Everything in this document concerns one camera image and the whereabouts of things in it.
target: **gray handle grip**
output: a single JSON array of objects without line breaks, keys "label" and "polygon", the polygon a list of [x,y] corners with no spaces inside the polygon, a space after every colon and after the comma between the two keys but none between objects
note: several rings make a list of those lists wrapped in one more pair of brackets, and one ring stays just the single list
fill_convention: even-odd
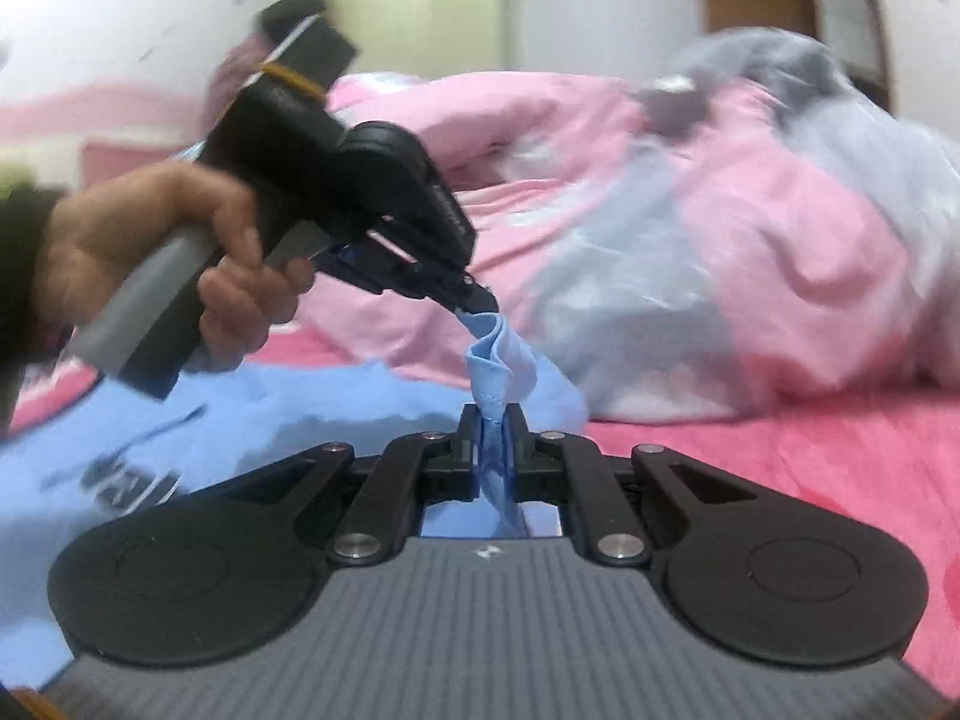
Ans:
[{"label": "gray handle grip", "polygon": [[[294,257],[313,257],[329,243],[317,225],[300,220],[272,248],[266,263],[280,266]],[[222,256],[209,228],[179,229],[128,276],[67,351],[103,375],[165,398],[200,347],[203,303],[197,280]]]}]

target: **logo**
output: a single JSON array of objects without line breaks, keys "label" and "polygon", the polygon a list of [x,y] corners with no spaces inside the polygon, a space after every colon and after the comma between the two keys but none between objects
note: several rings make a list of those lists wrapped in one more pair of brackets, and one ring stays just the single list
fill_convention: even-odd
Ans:
[{"label": "logo", "polygon": [[179,477],[179,472],[171,471],[157,479],[150,471],[128,466],[121,457],[109,455],[86,467],[80,489],[93,495],[108,512],[129,514],[183,495]]},{"label": "logo", "polygon": [[485,547],[480,547],[480,549],[475,549],[473,553],[474,555],[477,555],[477,557],[483,557],[484,560],[486,560],[487,562],[490,562],[495,557],[499,557],[500,555],[502,555],[503,550],[500,549],[498,546],[494,546],[493,544],[487,544],[487,546]]}]

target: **hand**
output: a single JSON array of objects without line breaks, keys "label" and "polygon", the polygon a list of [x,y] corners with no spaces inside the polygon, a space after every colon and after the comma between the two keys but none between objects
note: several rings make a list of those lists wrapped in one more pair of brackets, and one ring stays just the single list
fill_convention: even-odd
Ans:
[{"label": "hand", "polygon": [[200,276],[200,331],[213,367],[229,370],[289,322],[296,296],[313,284],[309,261],[282,274],[263,265],[253,224],[253,191],[224,173],[166,162],[74,194],[56,204],[34,277],[45,322],[83,325],[123,280],[181,223],[210,223],[227,257]]}]

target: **pink pillow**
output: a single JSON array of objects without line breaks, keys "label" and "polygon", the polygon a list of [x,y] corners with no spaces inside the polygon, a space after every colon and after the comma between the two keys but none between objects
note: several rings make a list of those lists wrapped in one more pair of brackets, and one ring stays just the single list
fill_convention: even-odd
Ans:
[{"label": "pink pillow", "polygon": [[137,167],[162,162],[186,146],[133,146],[130,143],[87,141],[80,150],[83,187],[109,181]]}]

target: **gray ribbed surface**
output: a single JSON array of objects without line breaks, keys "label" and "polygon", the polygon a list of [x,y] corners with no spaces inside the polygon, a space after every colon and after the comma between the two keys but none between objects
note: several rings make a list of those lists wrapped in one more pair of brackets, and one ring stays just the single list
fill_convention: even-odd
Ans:
[{"label": "gray ribbed surface", "polygon": [[643,575],[565,539],[493,544],[485,560],[487,542],[410,539],[253,654],[187,672],[83,658],[48,695],[71,720],[914,720],[941,702],[896,661],[814,675],[726,656]]}]

